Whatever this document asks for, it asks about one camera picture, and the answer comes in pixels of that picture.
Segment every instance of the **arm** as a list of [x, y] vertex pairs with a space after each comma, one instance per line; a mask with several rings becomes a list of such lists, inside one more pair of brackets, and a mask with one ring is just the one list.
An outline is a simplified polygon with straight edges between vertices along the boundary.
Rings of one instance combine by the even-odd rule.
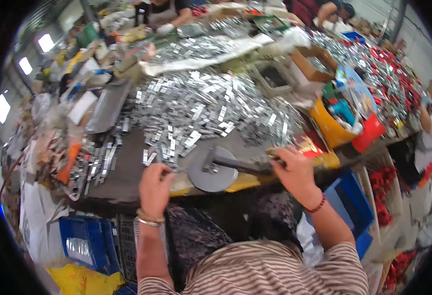
[[164, 245], [158, 227], [140, 222], [139, 244], [137, 247], [137, 282], [146, 277], [157, 277], [173, 287], [164, 253]]
[[[170, 185], [175, 174], [172, 169], [164, 164], [152, 164], [144, 170], [139, 185], [139, 195], [142, 211], [158, 220], [164, 216], [168, 204]], [[138, 283], [147, 277], [159, 278], [167, 282], [173, 288], [173, 281], [167, 267], [164, 253], [164, 245], [160, 239], [159, 227], [145, 223], [139, 223], [140, 235], [137, 247], [137, 281]]]
[[318, 11], [318, 27], [322, 28], [324, 21], [333, 13], [337, 12], [337, 6], [332, 3], [328, 2], [321, 6], [321, 8]]
[[179, 27], [187, 23], [193, 17], [193, 13], [189, 8], [181, 9], [179, 13], [180, 15], [171, 22], [171, 24], [174, 25], [175, 27]]
[[[282, 184], [303, 207], [308, 210], [317, 208], [322, 192], [314, 183], [311, 161], [290, 145], [278, 150], [278, 156], [286, 162], [285, 168], [279, 162], [272, 162]], [[342, 242], [355, 245], [351, 230], [327, 201], [311, 214], [311, 220], [325, 250]]]
[[428, 114], [428, 111], [426, 110], [426, 105], [424, 103], [421, 103], [420, 105], [420, 121], [423, 130], [428, 134], [431, 133], [431, 116]]

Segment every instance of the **gold bangle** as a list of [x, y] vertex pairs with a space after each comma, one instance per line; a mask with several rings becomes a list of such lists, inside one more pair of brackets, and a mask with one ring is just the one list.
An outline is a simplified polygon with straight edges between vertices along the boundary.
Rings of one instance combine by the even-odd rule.
[[139, 217], [139, 219], [142, 220], [142, 221], [147, 221], [147, 222], [152, 222], [152, 223], [165, 223], [165, 218], [164, 217], [152, 218], [152, 217], [148, 216], [140, 208], [136, 210], [136, 213], [137, 213], [137, 216]]

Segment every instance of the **window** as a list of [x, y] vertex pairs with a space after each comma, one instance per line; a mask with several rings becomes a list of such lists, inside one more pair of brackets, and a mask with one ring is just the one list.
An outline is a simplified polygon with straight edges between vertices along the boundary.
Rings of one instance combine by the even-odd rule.
[[6, 121], [6, 117], [8, 116], [10, 110], [9, 103], [4, 98], [4, 95], [0, 94], [0, 122], [3, 124]]
[[22, 58], [19, 61], [19, 65], [21, 66], [22, 70], [24, 71], [24, 74], [30, 74], [32, 72], [32, 67], [28, 61], [28, 58]]
[[49, 52], [54, 47], [54, 42], [49, 34], [42, 36], [38, 42], [43, 52]]

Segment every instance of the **blue plastic bin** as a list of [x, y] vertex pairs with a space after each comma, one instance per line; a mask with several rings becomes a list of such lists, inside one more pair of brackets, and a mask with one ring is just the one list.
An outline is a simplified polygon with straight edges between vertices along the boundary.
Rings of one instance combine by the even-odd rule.
[[357, 32], [345, 32], [343, 35], [349, 38], [349, 40], [352, 42], [357, 42], [355, 38], [359, 38], [359, 42], [361, 44], [365, 44], [365, 37]]
[[[348, 169], [324, 193], [326, 200], [351, 229], [355, 238], [357, 254], [362, 259], [372, 243], [372, 237], [368, 230], [374, 220], [374, 215], [352, 171]], [[312, 225], [308, 214], [306, 219]]]
[[[105, 275], [111, 275], [119, 271], [109, 220], [98, 220], [89, 217], [60, 217], [59, 227], [63, 251], [67, 257]], [[67, 239], [74, 237], [88, 241], [92, 264], [68, 255]]]

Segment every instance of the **white glove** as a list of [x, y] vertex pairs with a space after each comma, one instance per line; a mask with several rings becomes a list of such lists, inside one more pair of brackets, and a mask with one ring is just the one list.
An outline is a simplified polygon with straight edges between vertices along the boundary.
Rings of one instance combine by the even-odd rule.
[[172, 24], [165, 24], [165, 25], [163, 25], [157, 29], [157, 34], [166, 35], [166, 34], [172, 32], [172, 30], [174, 28], [175, 28], [175, 26]]

